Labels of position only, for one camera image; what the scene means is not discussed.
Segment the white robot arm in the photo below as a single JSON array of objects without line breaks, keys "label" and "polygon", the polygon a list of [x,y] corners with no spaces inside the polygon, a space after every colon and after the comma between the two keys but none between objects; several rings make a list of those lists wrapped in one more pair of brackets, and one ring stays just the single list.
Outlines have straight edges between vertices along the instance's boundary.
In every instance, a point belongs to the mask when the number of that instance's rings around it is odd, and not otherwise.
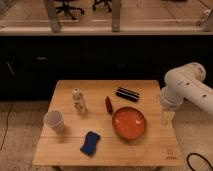
[{"label": "white robot arm", "polygon": [[159,96],[163,125],[172,121],[175,111],[182,105],[184,99],[213,116],[213,88],[203,83],[205,78],[206,70],[197,62],[173,68],[165,74],[165,86]]}]

